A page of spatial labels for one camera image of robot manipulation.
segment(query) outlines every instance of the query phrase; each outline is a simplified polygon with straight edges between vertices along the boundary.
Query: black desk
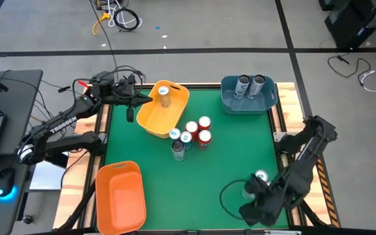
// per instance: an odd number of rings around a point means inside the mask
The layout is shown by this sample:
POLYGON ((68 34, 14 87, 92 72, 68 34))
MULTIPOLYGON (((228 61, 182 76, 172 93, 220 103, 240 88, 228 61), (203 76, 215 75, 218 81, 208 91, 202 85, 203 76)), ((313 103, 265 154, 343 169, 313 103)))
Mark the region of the black desk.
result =
MULTIPOLYGON (((43 72, 41 70, 8 71, 4 78, 28 82, 39 87, 43 72)), ((14 148, 20 143, 27 129, 27 124, 37 91, 35 88, 20 82, 1 80, 8 87, 8 92, 0 93, 0 108, 7 114, 3 134, 0 138, 0 170, 9 167, 15 161, 14 148)), ((12 200, 0 201, 0 234, 11 233, 15 220, 18 218, 18 208, 23 200, 25 181, 28 176, 28 166, 14 164, 16 169, 16 196, 12 200)))

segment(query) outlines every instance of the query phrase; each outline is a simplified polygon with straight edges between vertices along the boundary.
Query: green table surface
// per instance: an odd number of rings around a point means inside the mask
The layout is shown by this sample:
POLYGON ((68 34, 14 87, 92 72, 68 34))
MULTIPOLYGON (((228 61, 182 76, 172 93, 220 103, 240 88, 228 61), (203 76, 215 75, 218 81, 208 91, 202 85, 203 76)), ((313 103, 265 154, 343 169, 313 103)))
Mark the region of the green table surface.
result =
MULTIPOLYGON (((177 162, 171 140, 147 133, 136 122, 126 122, 125 109, 113 108, 105 164, 134 161, 139 165, 147 209, 140 230, 249 228, 222 209, 219 193, 226 184, 246 180, 257 170, 265 170, 270 180, 278 173, 268 115, 226 115, 219 89, 190 90, 178 128, 208 116, 213 139, 206 151, 194 143, 185 159, 177 162)), ((248 202, 242 187, 242 183, 234 184, 223 195, 223 204, 238 216, 239 207, 248 202)), ((252 228, 266 227, 259 223, 252 228)), ((288 228, 285 211, 272 228, 288 228)))

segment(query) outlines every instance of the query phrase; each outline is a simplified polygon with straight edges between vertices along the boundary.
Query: plastic basket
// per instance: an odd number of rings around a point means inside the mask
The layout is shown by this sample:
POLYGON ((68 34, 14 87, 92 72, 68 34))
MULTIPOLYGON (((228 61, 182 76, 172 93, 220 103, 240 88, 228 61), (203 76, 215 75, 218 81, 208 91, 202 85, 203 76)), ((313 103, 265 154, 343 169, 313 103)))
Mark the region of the plastic basket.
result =
POLYGON ((227 76, 221 80, 221 105, 226 114, 264 114, 278 101, 274 81, 265 76, 265 84, 254 99, 238 100, 233 97, 239 76, 227 76))
POLYGON ((102 234, 138 230, 146 220, 140 168, 124 161, 102 167, 95 178, 98 229, 102 234))
POLYGON ((150 91, 149 97, 153 101, 144 104, 137 114, 137 123, 148 133, 160 138, 168 138, 169 132, 175 128, 182 116, 189 99, 187 88, 166 80, 158 81, 150 91), (163 108, 158 88, 169 88, 170 106, 163 108))

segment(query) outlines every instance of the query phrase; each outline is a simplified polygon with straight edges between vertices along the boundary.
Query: orange basket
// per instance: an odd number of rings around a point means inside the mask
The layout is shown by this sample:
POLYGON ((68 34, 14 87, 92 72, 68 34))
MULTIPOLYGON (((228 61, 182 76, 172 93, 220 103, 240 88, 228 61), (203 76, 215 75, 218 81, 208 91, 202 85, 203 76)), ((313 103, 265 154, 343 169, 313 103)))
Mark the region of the orange basket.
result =
POLYGON ((98 229, 102 234, 138 230, 146 220, 142 174, 135 162, 102 167, 95 178, 98 229))
POLYGON ((169 132, 176 127, 183 110, 187 106, 189 91, 187 88, 166 80, 158 81, 149 96, 152 102, 143 104, 137 114, 137 123, 148 133, 160 138, 168 138, 169 132), (170 106, 163 108, 158 89, 161 86, 169 88, 170 106))

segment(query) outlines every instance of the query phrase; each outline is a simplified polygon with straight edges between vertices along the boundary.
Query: computer mouse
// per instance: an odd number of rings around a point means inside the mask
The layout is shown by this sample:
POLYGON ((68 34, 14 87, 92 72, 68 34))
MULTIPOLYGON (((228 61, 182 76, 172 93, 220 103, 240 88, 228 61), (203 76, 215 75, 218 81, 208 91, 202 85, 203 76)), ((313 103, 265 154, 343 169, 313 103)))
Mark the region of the computer mouse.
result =
POLYGON ((14 187, 16 171, 13 168, 5 168, 0 171, 0 197, 7 196, 14 187))

